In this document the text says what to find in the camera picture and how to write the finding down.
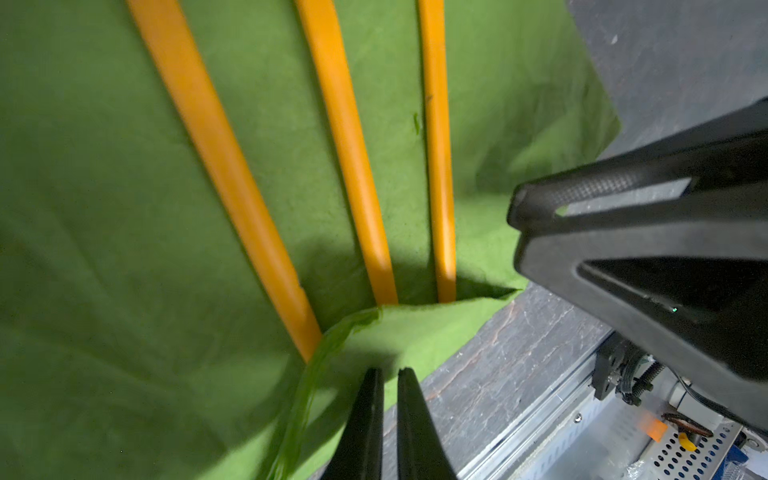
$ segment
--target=orange strip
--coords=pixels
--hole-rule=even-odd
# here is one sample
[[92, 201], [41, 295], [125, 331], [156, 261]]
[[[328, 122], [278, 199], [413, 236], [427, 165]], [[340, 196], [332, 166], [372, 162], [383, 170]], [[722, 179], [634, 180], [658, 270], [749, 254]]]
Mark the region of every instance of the orange strip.
[[127, 0], [160, 76], [277, 314], [307, 362], [322, 333], [177, 0]]
[[453, 217], [451, 126], [445, 64], [443, 0], [419, 0], [429, 158], [429, 207], [440, 303], [456, 300], [456, 231]]
[[326, 102], [346, 195], [352, 208], [373, 296], [379, 305], [395, 305], [395, 276], [336, 9], [332, 0], [296, 0], [296, 7]]

